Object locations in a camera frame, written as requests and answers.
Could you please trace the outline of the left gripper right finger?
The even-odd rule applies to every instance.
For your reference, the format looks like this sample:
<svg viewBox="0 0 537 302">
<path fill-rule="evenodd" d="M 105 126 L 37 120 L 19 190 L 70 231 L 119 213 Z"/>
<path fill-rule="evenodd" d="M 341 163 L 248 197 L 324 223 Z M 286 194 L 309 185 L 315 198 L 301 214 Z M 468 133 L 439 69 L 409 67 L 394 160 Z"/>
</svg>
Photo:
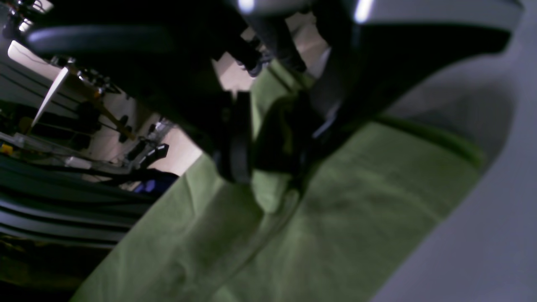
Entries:
<svg viewBox="0 0 537 302">
<path fill-rule="evenodd" d="M 331 53 L 300 96 L 291 173 L 306 178 L 376 115 L 438 71 L 501 53 L 522 19 L 519 0 L 325 0 Z"/>
</svg>

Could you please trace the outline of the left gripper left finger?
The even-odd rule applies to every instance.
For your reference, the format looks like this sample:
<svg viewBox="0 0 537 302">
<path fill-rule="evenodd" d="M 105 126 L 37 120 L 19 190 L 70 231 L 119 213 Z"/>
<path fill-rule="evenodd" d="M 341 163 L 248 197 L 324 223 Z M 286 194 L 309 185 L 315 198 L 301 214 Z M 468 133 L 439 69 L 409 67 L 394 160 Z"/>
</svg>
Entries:
<svg viewBox="0 0 537 302">
<path fill-rule="evenodd" d="M 59 0 L 24 40 L 109 77 L 180 126 L 225 180 L 247 184 L 250 98 L 225 90 L 212 62 L 225 15 L 219 0 Z"/>
</svg>

